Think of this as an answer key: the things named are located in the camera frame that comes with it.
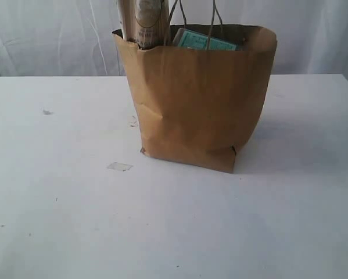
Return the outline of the clear jar with gold lid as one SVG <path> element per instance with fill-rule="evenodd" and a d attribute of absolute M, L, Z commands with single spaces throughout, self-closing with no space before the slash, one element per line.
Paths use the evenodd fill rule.
<path fill-rule="evenodd" d="M 208 37 L 201 33 L 180 28 L 174 39 L 172 46 L 183 47 L 197 50 L 217 50 L 217 51 L 237 51 L 239 46 L 224 40 Z"/>

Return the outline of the spaghetti packet with Italian flag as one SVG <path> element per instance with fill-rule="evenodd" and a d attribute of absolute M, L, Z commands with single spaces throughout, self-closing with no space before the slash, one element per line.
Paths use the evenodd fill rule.
<path fill-rule="evenodd" d="M 162 45 L 169 17 L 168 1 L 117 1 L 122 38 L 141 49 Z"/>

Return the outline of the brown paper shopping bag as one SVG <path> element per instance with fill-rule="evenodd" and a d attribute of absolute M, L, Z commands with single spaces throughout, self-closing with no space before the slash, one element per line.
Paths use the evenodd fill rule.
<path fill-rule="evenodd" d="M 277 49 L 262 26 L 184 24 L 207 41 L 225 39 L 239 50 L 203 50 L 164 40 L 141 49 L 113 32 L 141 132 L 152 158 L 232 173 L 236 154 L 261 115 Z"/>

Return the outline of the clear tape scrap on table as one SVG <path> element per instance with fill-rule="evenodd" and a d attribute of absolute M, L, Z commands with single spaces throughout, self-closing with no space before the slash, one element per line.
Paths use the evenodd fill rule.
<path fill-rule="evenodd" d="M 113 162 L 107 166 L 107 169 L 110 170 L 117 170 L 117 171 L 128 171 L 133 167 L 133 165 L 125 164 L 125 163 L 119 163 L 119 162 Z"/>

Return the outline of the white backdrop curtain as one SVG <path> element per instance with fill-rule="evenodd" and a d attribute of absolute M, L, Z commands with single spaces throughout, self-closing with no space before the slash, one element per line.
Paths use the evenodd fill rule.
<path fill-rule="evenodd" d="M 348 1 L 217 1 L 224 23 L 269 28 L 275 74 L 348 79 Z M 0 1 L 0 76 L 121 76 L 115 1 Z"/>

